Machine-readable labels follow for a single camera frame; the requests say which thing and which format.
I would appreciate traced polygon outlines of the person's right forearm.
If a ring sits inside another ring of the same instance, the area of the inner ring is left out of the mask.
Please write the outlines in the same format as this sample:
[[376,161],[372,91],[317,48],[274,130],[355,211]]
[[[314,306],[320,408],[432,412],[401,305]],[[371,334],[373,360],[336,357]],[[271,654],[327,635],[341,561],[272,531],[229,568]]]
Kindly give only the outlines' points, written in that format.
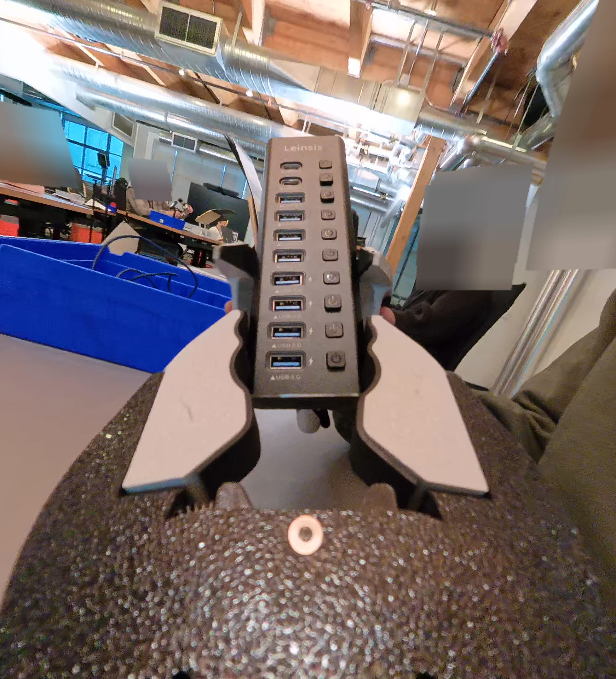
[[527,380],[516,395],[495,395],[475,388],[472,392],[538,463],[567,407],[592,369],[609,356],[615,340],[616,289],[605,304],[598,327]]

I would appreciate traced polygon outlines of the silver air duct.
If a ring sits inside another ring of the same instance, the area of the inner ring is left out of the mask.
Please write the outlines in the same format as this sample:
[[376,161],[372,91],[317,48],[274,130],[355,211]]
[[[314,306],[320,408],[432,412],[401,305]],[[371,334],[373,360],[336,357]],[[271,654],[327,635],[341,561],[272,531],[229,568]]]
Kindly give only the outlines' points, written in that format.
[[316,136],[287,125],[180,94],[121,92],[118,89],[106,92],[100,86],[78,86],[76,98],[84,105],[99,106],[135,119],[147,120],[148,112],[153,112],[162,122],[178,119],[258,142],[275,138],[301,143],[317,140]]

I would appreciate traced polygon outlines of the ceiling vent grille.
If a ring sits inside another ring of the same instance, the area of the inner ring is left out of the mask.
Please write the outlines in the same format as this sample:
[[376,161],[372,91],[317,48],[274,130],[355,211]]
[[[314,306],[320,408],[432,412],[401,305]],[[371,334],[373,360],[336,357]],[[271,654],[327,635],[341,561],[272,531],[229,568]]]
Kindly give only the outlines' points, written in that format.
[[175,46],[215,56],[222,27],[222,19],[213,14],[161,1],[154,36]]

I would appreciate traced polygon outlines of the black monitor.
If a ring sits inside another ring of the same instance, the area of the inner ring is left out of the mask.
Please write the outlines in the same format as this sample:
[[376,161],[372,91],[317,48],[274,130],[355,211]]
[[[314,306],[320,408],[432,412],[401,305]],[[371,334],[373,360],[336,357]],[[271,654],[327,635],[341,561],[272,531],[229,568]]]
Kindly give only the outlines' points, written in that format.
[[208,186],[190,183],[187,203],[192,207],[192,215],[186,217],[186,221],[194,224],[196,217],[208,210],[227,209],[231,211],[228,215],[228,226],[234,230],[241,231],[249,223],[249,203],[246,199],[221,193]]

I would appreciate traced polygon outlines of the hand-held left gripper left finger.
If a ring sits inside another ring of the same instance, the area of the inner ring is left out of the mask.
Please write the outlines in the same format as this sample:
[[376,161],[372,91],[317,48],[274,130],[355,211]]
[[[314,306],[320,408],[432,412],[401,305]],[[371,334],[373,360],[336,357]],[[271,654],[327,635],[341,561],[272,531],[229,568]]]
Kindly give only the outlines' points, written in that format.
[[245,326],[233,310],[168,363],[122,482],[127,494],[195,485],[214,495],[255,468],[261,445],[242,379]]

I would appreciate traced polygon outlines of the grey desk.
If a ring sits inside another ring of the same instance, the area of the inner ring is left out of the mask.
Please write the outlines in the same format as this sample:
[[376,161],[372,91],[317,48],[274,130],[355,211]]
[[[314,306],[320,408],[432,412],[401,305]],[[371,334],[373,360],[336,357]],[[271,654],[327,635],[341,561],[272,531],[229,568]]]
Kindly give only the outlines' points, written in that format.
[[[33,522],[71,463],[148,378],[145,372],[0,335],[0,602]],[[261,459],[243,482],[265,509],[354,509],[363,482],[333,427],[257,414]]]

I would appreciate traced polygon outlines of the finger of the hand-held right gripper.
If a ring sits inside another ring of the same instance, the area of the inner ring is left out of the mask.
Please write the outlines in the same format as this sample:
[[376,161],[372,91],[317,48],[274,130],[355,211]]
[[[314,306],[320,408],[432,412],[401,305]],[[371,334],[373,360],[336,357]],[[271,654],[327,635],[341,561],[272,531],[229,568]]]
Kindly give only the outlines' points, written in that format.
[[260,279],[260,262],[255,248],[246,243],[219,245],[213,251],[213,261],[230,285],[232,308],[252,319]]
[[392,292],[393,271],[385,256],[375,249],[357,250],[359,304],[362,314],[379,314]]

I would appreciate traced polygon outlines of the person's olive jacket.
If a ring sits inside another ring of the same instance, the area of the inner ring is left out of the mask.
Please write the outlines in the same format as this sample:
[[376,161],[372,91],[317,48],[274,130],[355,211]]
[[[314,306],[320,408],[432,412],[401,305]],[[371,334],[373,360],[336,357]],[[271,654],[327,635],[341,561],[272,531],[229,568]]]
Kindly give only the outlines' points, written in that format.
[[616,624],[616,290],[592,344],[592,365],[540,462],[597,561]]

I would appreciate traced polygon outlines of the black multi-port USB hub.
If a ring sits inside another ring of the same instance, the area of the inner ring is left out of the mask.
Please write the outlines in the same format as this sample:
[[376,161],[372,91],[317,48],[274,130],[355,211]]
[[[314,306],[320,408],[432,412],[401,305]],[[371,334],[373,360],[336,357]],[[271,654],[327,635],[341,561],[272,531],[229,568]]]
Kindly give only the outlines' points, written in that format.
[[357,287],[341,137],[268,143],[252,402],[331,409],[359,396]]

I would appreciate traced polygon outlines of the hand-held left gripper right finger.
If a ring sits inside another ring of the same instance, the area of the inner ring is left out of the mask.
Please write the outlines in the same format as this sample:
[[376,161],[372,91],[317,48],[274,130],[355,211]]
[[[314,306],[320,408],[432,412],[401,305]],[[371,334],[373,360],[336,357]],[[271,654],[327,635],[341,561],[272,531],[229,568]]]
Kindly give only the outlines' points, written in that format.
[[381,316],[372,316],[368,329],[374,374],[357,403],[359,439],[410,482],[486,496],[489,486],[446,371]]

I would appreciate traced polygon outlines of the silver metal pipe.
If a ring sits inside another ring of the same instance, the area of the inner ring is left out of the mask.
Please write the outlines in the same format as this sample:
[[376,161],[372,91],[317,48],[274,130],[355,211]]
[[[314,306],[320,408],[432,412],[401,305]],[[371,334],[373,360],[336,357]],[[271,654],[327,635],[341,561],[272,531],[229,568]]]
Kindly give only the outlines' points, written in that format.
[[494,394],[514,395],[533,373],[586,275],[587,271],[583,269],[550,272],[516,344],[491,387]]

